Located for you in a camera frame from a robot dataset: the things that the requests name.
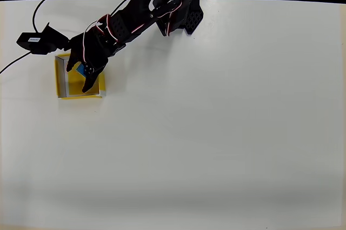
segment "black robotic arm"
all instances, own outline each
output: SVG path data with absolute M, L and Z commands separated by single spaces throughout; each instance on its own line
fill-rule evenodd
M 82 91 L 87 92 L 107 65 L 108 58 L 154 23 L 163 36 L 169 36 L 177 28 L 192 34 L 203 19 L 199 0 L 154 0 L 152 11 L 150 2 L 130 0 L 123 10 L 101 17 L 90 24 L 89 30 L 70 40 L 48 24 L 41 33 L 22 33 L 17 43 L 38 55 L 46 55 L 57 48 L 71 50 L 67 71 L 77 62 L 83 63 L 86 79 Z

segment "open box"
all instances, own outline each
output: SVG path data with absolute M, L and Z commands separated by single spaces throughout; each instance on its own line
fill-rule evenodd
M 78 62 L 71 71 L 66 72 L 70 54 L 55 56 L 56 92 L 59 99 L 102 98 L 106 95 L 104 73 L 101 72 L 93 85 L 86 93 L 82 92 L 85 82 L 83 64 Z

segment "white label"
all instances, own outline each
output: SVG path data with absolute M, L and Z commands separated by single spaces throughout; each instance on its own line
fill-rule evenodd
M 40 40 L 40 38 L 38 37 L 30 37 L 28 42 L 38 42 Z

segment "white table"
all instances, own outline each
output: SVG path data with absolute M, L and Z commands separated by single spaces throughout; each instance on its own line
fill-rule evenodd
M 121 0 L 49 0 L 72 37 Z M 0 65 L 39 1 L 1 2 Z M 152 26 L 105 69 L 105 99 L 58 100 L 54 54 L 1 75 L 5 225 L 340 226 L 344 89 L 337 4 L 201 0 L 192 36 Z

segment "yellow box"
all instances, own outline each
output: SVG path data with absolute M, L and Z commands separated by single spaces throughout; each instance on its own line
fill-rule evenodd
M 93 85 L 86 93 L 82 92 L 85 77 L 77 70 L 81 62 L 66 72 L 70 54 L 55 56 L 56 93 L 59 99 L 103 98 L 106 96 L 104 73 L 101 72 Z

